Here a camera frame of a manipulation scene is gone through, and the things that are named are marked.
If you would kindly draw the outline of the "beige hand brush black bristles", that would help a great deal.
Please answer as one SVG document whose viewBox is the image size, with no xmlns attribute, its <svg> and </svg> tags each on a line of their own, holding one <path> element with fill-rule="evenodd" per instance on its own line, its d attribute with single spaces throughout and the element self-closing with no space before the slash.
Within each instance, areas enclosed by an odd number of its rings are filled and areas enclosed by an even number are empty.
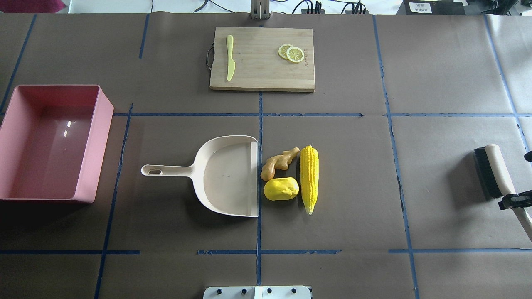
<svg viewBox="0 0 532 299">
<path fill-rule="evenodd" d="M 488 199 L 500 199 L 500 201 L 502 201 L 502 197 L 505 195 L 519 194 L 511 179 L 500 146 L 496 144 L 488 144 L 485 147 L 476 148 L 473 151 L 473 158 L 481 186 Z M 521 224 L 521 227 L 527 234 L 527 237 L 531 240 L 531 216 L 526 211 L 526 208 L 505 210 L 513 211 L 517 220 Z"/>
</svg>

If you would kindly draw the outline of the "yellow toy corn cob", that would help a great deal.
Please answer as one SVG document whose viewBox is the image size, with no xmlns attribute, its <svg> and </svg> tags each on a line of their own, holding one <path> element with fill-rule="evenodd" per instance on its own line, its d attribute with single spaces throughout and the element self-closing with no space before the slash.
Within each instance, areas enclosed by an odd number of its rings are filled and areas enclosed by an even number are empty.
<svg viewBox="0 0 532 299">
<path fill-rule="evenodd" d="M 312 215 L 318 199 L 319 154 L 311 145 L 300 152 L 300 191 L 305 210 Z"/>
</svg>

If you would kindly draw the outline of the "tan toy ginger root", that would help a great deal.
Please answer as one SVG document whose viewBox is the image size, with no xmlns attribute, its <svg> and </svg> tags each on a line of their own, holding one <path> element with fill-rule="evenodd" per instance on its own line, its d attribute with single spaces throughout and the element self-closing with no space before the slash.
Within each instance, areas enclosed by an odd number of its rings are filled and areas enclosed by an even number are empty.
<svg viewBox="0 0 532 299">
<path fill-rule="evenodd" d="M 300 153 L 298 147 L 288 151 L 282 151 L 281 154 L 270 157 L 261 169 L 260 178 L 263 181 L 270 181 L 274 178 L 276 170 L 288 170 L 293 159 Z"/>
</svg>

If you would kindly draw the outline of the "beige plastic dustpan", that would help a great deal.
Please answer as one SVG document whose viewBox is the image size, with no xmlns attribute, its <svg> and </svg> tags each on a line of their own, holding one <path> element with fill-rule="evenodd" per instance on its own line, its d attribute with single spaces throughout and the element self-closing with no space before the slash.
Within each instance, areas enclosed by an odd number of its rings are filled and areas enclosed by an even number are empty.
<svg viewBox="0 0 532 299">
<path fill-rule="evenodd" d="M 247 135 L 213 138 L 189 166 L 146 164 L 144 176 L 188 177 L 198 200 L 213 212 L 257 218 L 258 140 Z"/>
</svg>

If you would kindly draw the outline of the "pink plastic bin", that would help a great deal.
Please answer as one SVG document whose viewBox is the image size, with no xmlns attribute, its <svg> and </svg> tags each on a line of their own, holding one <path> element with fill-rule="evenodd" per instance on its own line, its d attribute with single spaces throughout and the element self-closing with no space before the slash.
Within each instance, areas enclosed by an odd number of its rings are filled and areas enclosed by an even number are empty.
<svg viewBox="0 0 532 299">
<path fill-rule="evenodd" d="M 93 203 L 114 107 L 98 85 L 19 85 L 0 132 L 3 202 Z"/>
</svg>

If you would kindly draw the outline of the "wooden cutting board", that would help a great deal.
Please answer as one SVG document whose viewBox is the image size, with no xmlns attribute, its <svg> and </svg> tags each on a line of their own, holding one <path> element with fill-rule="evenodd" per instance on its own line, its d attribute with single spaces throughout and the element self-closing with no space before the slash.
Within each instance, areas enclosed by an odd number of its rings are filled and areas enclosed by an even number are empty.
<svg viewBox="0 0 532 299">
<path fill-rule="evenodd" d="M 236 69 L 227 81 L 226 37 L 234 36 Z M 292 63 L 278 55 L 280 45 L 304 50 L 305 59 Z M 216 27 L 210 88 L 231 91 L 315 91 L 312 29 Z"/>
</svg>

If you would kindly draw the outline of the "light green plastic knife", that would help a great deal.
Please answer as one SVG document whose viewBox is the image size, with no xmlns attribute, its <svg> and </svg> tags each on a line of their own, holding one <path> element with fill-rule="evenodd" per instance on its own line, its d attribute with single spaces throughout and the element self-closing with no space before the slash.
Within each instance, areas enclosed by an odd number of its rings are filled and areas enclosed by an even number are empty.
<svg viewBox="0 0 532 299">
<path fill-rule="evenodd" d="M 236 69 L 236 62 L 233 59 L 234 36 L 228 35 L 226 37 L 227 44 L 227 81 L 231 81 Z"/>
</svg>

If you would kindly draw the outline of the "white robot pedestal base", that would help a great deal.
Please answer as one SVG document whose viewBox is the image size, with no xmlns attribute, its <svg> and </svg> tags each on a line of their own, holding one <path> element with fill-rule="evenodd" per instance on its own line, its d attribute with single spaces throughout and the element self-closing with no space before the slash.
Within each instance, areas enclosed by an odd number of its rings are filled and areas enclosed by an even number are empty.
<svg viewBox="0 0 532 299">
<path fill-rule="evenodd" d="M 312 288 L 304 285 L 211 286 L 204 299 L 312 299 Z"/>
</svg>

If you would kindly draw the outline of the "aluminium frame post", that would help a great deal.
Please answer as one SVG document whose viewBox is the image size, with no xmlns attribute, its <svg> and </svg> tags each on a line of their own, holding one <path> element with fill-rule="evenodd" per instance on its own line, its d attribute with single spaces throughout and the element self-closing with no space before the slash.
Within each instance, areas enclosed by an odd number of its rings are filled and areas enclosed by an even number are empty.
<svg viewBox="0 0 532 299">
<path fill-rule="evenodd" d="M 250 17 L 256 20 L 267 20 L 271 17 L 270 0 L 251 0 Z"/>
</svg>

